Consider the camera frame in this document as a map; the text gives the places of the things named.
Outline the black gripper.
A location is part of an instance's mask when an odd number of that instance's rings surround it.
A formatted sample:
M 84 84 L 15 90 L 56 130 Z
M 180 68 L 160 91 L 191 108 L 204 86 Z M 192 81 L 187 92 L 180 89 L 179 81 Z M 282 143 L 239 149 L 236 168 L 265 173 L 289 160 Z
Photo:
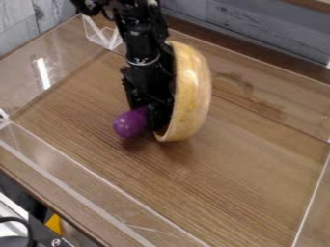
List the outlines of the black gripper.
M 131 109 L 147 106 L 150 128 L 159 131 L 167 126 L 172 112 L 170 83 L 174 80 L 174 60 L 160 59 L 147 65 L 127 63 L 120 72 L 128 106 Z

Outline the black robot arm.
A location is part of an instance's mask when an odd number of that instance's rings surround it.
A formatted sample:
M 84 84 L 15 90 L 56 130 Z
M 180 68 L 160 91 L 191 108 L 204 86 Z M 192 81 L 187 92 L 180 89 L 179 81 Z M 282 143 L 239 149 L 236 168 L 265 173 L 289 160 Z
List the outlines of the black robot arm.
M 148 127 L 158 131 L 170 121 L 174 97 L 174 51 L 166 43 L 167 22 L 160 0 L 69 0 L 87 16 L 114 21 L 127 53 L 120 68 L 131 109 L 144 108 Z

